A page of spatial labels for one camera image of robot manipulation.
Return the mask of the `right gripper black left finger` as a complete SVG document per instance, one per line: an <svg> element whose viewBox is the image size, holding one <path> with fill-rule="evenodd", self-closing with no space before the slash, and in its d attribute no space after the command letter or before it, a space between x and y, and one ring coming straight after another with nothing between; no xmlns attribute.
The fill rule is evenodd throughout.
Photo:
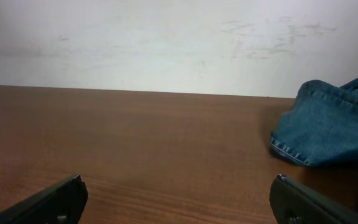
<svg viewBox="0 0 358 224"><path fill-rule="evenodd" d="M0 212L0 224L77 224L88 199L81 176L70 176Z"/></svg>

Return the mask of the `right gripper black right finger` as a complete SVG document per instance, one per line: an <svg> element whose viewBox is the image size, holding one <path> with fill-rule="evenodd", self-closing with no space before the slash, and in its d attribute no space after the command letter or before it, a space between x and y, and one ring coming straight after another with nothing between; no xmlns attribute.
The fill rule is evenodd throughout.
<svg viewBox="0 0 358 224"><path fill-rule="evenodd" d="M278 224L358 224L357 212L281 174L269 202Z"/></svg>

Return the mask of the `blue denim jeans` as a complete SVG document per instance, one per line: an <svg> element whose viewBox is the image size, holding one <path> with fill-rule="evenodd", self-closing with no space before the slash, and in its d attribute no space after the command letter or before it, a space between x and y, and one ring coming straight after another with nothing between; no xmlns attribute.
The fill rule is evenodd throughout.
<svg viewBox="0 0 358 224"><path fill-rule="evenodd" d="M358 78L340 87L302 84L271 132L270 148L301 166L358 163Z"/></svg>

